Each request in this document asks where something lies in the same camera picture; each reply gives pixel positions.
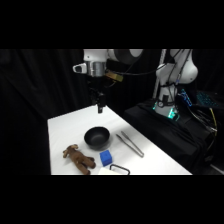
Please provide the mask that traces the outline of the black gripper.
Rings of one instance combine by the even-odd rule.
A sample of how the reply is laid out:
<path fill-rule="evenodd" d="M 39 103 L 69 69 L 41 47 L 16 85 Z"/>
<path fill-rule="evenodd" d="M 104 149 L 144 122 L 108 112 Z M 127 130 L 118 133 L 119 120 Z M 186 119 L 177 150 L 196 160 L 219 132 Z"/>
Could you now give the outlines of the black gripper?
<path fill-rule="evenodd" d="M 89 77 L 88 89 L 92 103 L 97 104 L 98 114 L 101 114 L 106 106 L 106 95 L 103 93 L 103 78 Z"/>

